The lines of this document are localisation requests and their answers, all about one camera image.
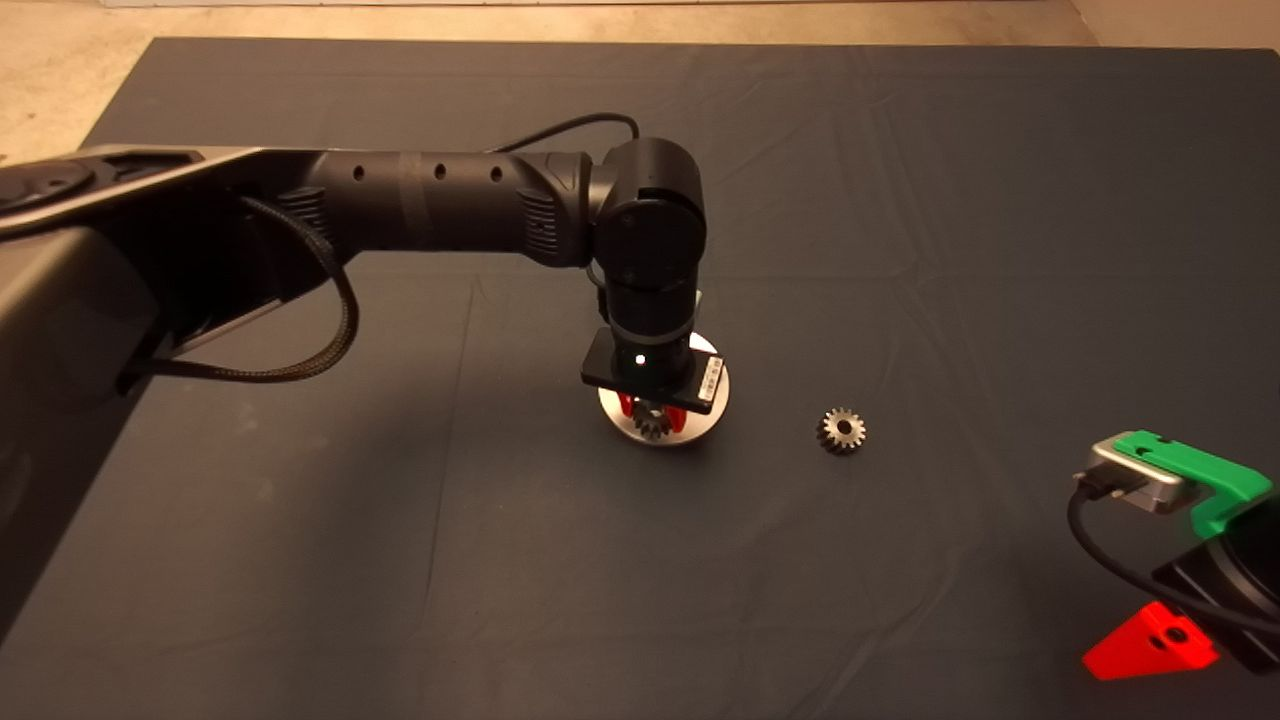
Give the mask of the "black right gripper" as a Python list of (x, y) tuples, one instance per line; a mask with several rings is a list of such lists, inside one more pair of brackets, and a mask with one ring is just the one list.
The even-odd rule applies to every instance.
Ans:
[[(1244, 511), (1224, 533), (1155, 569), (1152, 578), (1220, 609), (1277, 621), (1279, 501)], [(1192, 616), (1196, 623), (1149, 602), (1088, 648), (1082, 664), (1102, 682), (1198, 671), (1220, 660), (1215, 639), (1249, 673), (1277, 673), (1277, 637)]]

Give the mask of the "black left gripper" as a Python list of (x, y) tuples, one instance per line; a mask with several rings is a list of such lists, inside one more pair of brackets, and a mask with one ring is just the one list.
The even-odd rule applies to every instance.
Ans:
[(582, 382), (617, 392), (623, 416), (635, 415), (635, 398), (669, 406), (669, 433), (682, 433), (689, 413), (712, 414), (723, 379), (723, 356), (690, 340), (639, 345), (599, 331), (582, 360)]

